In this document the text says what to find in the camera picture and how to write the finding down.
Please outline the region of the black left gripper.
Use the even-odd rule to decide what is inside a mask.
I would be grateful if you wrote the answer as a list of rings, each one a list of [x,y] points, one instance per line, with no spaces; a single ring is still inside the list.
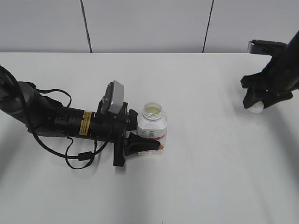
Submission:
[[[126,127],[128,131],[136,131],[138,117],[138,113],[133,109],[130,109],[127,114],[127,106],[126,102],[123,103],[118,114],[111,112],[102,114],[99,109],[95,113],[93,121],[92,139],[114,144],[113,165],[117,167],[124,166],[124,155],[130,156],[143,151],[155,151],[160,147],[159,141],[147,139],[134,133],[129,134],[124,146]]]

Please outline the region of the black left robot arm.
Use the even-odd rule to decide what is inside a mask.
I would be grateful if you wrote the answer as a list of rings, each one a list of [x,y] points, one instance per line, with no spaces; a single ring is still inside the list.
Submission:
[[[119,82],[107,85],[95,112],[65,106],[48,97],[49,92],[31,82],[19,82],[7,69],[0,69],[0,109],[23,123],[41,147],[66,163],[78,160],[90,166],[108,143],[114,145],[113,165],[118,167],[129,155],[159,149],[159,141],[135,134],[138,114],[127,109],[124,86]],[[69,155],[46,147],[41,137],[88,139],[95,144],[92,151]]]

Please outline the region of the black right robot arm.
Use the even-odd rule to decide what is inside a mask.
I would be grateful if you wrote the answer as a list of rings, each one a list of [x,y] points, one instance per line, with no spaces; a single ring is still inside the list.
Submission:
[[[265,40],[252,40],[248,52],[269,55],[271,60],[253,75],[243,76],[242,88],[247,92],[243,99],[245,109],[260,105],[266,109],[274,104],[289,100],[292,92],[299,88],[299,34],[288,44]]]

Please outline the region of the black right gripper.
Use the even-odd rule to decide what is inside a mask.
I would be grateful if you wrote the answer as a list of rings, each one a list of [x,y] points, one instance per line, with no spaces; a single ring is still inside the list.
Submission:
[[[245,109],[258,101],[262,101],[264,109],[293,97],[293,75],[278,74],[266,75],[256,73],[244,76],[241,86],[247,89],[243,99]]]

